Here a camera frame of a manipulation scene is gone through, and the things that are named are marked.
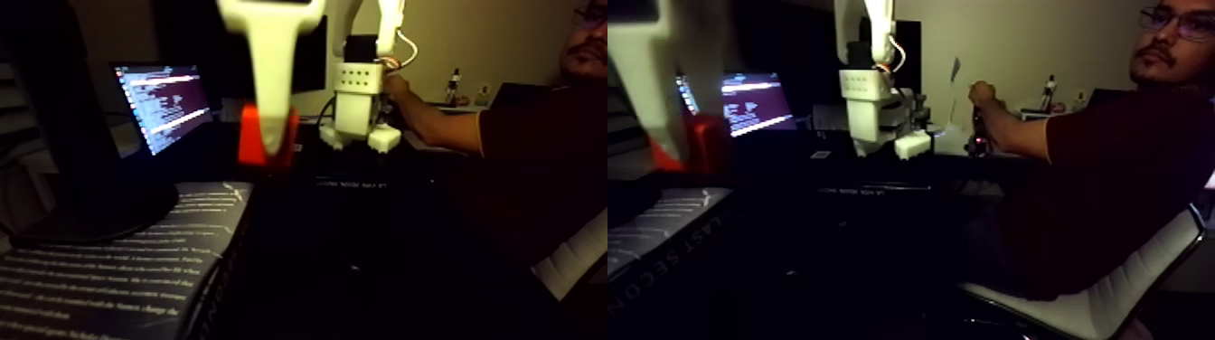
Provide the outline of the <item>person's right hand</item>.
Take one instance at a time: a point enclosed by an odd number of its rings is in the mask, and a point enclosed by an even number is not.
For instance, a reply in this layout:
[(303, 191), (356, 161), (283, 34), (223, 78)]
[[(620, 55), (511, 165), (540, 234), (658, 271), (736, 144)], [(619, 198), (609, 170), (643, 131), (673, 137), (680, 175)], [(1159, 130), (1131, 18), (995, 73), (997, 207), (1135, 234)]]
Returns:
[(995, 87), (984, 80), (970, 86), (968, 98), (976, 109), (1004, 109), (1004, 103), (996, 97)]

